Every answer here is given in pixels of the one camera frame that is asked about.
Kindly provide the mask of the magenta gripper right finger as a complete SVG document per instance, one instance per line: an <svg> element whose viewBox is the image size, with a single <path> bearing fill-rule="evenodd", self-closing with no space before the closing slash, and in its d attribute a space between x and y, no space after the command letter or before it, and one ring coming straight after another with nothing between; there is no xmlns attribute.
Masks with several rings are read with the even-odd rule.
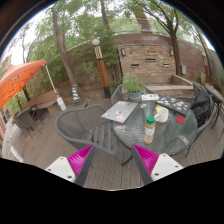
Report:
<svg viewBox="0 0 224 224"><path fill-rule="evenodd" d="M156 154L142 146L133 144L132 155L145 185L183 169L168 154Z"/></svg>

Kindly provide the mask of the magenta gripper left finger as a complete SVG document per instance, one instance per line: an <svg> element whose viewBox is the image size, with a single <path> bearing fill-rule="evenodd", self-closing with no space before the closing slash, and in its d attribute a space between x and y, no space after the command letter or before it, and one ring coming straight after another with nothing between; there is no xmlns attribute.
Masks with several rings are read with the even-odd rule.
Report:
<svg viewBox="0 0 224 224"><path fill-rule="evenodd" d="M94 146L87 146L69 157L57 158L46 168L46 171L76 185L83 186L94 154Z"/></svg>

